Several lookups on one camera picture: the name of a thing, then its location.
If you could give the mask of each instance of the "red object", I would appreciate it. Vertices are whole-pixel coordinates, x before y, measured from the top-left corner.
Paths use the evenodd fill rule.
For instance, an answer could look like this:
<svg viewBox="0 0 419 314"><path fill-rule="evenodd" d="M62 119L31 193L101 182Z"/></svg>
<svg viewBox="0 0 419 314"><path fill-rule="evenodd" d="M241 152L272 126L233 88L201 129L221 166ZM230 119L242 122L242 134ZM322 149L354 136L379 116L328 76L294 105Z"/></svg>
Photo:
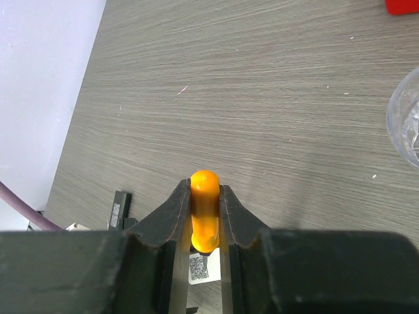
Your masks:
<svg viewBox="0 0 419 314"><path fill-rule="evenodd" d="M386 0L386 6L392 15L419 12L419 0Z"/></svg>

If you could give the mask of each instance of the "debris speck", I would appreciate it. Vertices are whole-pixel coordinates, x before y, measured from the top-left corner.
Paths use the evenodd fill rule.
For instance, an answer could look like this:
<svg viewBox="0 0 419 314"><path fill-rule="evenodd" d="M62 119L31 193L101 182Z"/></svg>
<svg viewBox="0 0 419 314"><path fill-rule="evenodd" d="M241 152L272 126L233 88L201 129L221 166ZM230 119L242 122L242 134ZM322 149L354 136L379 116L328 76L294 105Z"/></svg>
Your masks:
<svg viewBox="0 0 419 314"><path fill-rule="evenodd" d="M188 86L186 85L184 88L182 88L182 90L179 92L179 93L177 93L178 95L180 95L181 94L181 92L183 92L184 90L186 90L188 88Z"/></svg>

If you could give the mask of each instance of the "qr code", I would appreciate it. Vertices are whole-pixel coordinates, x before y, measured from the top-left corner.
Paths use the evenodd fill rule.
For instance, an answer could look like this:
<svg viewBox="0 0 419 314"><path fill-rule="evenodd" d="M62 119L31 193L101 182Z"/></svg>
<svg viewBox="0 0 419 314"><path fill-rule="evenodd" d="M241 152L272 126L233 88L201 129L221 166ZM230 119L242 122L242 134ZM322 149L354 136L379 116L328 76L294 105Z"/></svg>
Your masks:
<svg viewBox="0 0 419 314"><path fill-rule="evenodd" d="M115 228L117 227L117 224L118 224L119 210L120 210L120 204L114 203L112 215L111 215L111 221L109 222L109 224Z"/></svg>
<svg viewBox="0 0 419 314"><path fill-rule="evenodd" d="M191 271L192 280L205 279L210 276L208 274L206 262L206 258L203 256L189 259L189 269Z"/></svg>

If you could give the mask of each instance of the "white wall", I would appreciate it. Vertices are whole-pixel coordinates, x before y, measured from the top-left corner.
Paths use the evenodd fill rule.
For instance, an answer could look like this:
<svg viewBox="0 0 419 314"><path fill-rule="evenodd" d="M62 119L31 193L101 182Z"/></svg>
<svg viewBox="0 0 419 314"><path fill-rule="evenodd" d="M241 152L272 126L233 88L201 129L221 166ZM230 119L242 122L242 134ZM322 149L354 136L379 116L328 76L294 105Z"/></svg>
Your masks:
<svg viewBox="0 0 419 314"><path fill-rule="evenodd" d="M45 208L105 0L0 0L0 180ZM0 230L27 220L0 200Z"/></svg>

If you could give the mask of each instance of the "wooden table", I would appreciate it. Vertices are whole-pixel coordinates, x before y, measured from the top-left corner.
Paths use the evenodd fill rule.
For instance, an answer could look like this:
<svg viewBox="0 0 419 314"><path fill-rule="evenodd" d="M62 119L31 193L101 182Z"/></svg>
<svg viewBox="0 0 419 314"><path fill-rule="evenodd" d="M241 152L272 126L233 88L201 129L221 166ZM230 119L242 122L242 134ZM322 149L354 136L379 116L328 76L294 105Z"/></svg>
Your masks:
<svg viewBox="0 0 419 314"><path fill-rule="evenodd" d="M105 229L124 189L142 219L208 168L271 227L419 245L419 177L386 131L418 60L419 15L384 0L108 0L46 215ZM219 283L190 297L221 311Z"/></svg>

